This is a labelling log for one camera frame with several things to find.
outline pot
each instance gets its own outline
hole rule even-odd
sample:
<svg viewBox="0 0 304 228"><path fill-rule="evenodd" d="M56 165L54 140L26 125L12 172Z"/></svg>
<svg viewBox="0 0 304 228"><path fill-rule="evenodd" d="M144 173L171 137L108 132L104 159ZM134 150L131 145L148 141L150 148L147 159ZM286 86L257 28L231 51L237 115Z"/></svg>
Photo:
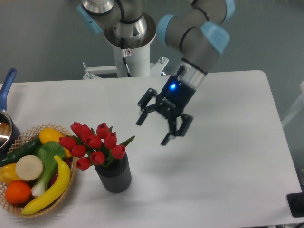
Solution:
<svg viewBox="0 0 304 228"><path fill-rule="evenodd" d="M16 69L10 69L0 90L0 160L8 153L10 147L20 135L10 116L6 113L7 96L14 81Z"/></svg>

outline bouquet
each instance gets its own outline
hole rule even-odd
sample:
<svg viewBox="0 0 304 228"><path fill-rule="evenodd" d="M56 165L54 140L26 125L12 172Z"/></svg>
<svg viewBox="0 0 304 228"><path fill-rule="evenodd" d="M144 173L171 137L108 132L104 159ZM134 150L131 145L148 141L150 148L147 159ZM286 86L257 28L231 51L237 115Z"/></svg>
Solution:
<svg viewBox="0 0 304 228"><path fill-rule="evenodd" d="M72 156L78 157L76 167L86 170L92 165L111 167L125 155L126 146L135 136L117 145L116 132L105 123L97 126L96 132L87 125L74 122L71 129L73 136L59 138L59 144L69 150Z"/></svg>

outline blue led light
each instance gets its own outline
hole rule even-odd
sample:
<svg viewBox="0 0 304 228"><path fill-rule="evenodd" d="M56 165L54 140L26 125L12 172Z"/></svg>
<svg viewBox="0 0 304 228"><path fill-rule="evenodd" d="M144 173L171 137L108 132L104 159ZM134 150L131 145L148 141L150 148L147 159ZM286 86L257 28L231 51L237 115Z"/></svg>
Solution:
<svg viewBox="0 0 304 228"><path fill-rule="evenodd" d="M172 84L172 85L170 86L170 89L173 90L173 89L175 89L175 87L176 87L176 84Z"/></svg>

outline green cucumber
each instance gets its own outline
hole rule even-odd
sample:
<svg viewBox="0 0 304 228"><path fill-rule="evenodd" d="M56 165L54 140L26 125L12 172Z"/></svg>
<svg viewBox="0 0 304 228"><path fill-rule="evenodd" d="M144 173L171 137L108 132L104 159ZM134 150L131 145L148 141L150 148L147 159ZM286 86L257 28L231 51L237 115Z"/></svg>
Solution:
<svg viewBox="0 0 304 228"><path fill-rule="evenodd" d="M8 164L16 163L20 158L26 155L33 155L37 146L41 145L39 137L31 140L22 146L16 148L14 151L8 153L2 161L0 161L0 167Z"/></svg>

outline robotic arm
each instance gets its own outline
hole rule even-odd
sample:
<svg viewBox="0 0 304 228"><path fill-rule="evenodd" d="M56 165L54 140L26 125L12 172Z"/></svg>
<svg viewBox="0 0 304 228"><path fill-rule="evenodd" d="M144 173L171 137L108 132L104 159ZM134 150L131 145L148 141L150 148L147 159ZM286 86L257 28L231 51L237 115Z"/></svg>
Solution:
<svg viewBox="0 0 304 228"><path fill-rule="evenodd" d="M138 105L142 114L136 124L142 125L148 113L156 111L169 124L169 132L162 145L176 136L184 136L193 117L184 114L183 110L229 42L229 34L218 24L233 15L234 0L193 0L190 13L183 17L166 15L157 28L153 19L142 12L141 0L81 1L82 5L77 10L91 30L99 32L102 28L106 39L116 50L129 48L130 52L136 53L132 61L128 59L131 63L129 68L124 52L115 54L114 49L119 77L122 63L125 65L124 74L128 76L134 72L138 76L150 71L150 43L156 29L163 42L183 54L177 73L170 76L162 91L157 94L156 90L149 88L140 99ZM143 52L136 52L145 46L149 47L146 57ZM152 98L155 98L155 103L147 106ZM182 123L177 129L179 117Z"/></svg>
<svg viewBox="0 0 304 228"><path fill-rule="evenodd" d="M159 94L149 88L138 102L142 114L137 125L142 125L148 113L154 111L168 120L169 132L161 145L186 134L193 117L184 114L183 110L230 40L225 30L210 21L221 23L228 19L235 9L232 0L195 0L192 6L192 12L183 18L166 15L160 20L157 27L159 37L183 53L183 58L176 75L170 76ZM154 97L156 102L147 106ZM178 117L182 120L179 129Z"/></svg>

